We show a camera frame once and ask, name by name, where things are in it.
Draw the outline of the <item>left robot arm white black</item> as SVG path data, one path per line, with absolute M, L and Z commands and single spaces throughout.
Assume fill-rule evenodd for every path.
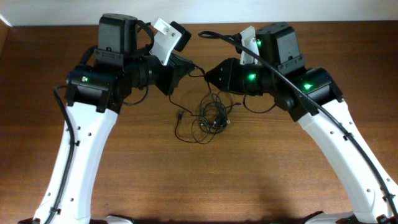
M 107 13 L 98 43 L 68 74 L 57 98 L 65 126 L 46 193 L 29 223 L 93 223 L 91 199 L 104 146 L 133 88 L 170 96 L 195 64 L 179 56 L 191 33 L 177 22 Z

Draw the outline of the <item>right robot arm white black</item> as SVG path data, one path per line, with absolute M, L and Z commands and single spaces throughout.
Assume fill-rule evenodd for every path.
M 397 222 L 397 184 L 360 134 L 331 75 L 305 66 L 291 26 L 277 22 L 234 35 L 202 31 L 200 37 L 224 40 L 241 54 L 208 71 L 206 81 L 237 95 L 272 96 L 316 142 L 345 188 L 350 212 L 315 212 L 303 223 Z

